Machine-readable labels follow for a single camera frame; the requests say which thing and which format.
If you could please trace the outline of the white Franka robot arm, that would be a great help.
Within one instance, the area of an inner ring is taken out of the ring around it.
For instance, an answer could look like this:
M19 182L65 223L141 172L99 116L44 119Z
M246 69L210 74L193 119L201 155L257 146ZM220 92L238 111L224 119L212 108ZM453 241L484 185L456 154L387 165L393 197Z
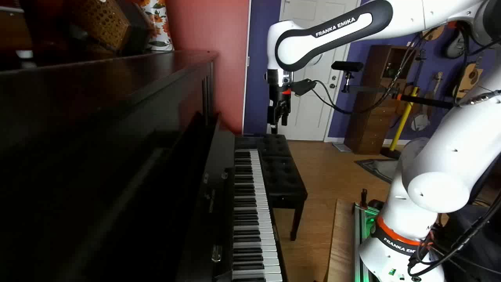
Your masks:
M389 39L461 20L473 38L500 45L501 0L368 0L310 28L281 20L268 30L276 88L315 56L354 41ZM432 136L401 152L389 199L359 257L379 282L445 282L443 259L426 248L437 216L464 208L501 152L501 67L497 66L442 119Z

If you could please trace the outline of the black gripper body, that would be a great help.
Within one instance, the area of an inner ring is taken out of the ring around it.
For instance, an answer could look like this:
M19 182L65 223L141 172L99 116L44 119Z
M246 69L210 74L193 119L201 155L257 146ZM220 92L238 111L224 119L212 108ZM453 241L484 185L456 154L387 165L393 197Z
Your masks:
M268 71L268 88L270 88L270 103L268 103L268 124L270 125L287 125L288 114L292 110L292 83L287 72L270 69Z

